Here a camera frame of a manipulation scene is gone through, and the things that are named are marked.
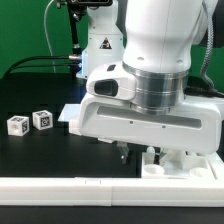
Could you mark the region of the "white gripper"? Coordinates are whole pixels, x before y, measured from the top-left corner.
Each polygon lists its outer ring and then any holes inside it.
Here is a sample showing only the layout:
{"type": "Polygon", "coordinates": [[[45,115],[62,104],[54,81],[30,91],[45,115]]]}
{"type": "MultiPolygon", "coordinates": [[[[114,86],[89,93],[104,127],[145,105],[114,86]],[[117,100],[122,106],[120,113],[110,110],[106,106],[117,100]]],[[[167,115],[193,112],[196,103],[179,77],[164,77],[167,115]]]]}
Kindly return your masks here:
{"type": "Polygon", "coordinates": [[[168,149],[200,154],[218,150],[222,100],[188,96],[166,115],[149,115],[132,110],[127,101],[88,94],[81,103],[77,128],[83,136],[121,141],[117,148],[123,164],[129,158],[127,143],[162,147],[158,149],[161,165],[168,149]]]}

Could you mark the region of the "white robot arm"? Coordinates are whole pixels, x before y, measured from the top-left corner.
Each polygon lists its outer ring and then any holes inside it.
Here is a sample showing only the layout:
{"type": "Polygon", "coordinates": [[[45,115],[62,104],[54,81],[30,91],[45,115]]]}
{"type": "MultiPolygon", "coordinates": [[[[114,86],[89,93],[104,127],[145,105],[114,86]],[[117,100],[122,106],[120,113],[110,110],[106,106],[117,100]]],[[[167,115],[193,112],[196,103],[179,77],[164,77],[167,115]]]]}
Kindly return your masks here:
{"type": "Polygon", "coordinates": [[[97,67],[70,130],[102,140],[212,154],[224,100],[186,96],[191,47],[208,37],[219,0],[128,0],[120,62],[97,67]]]}

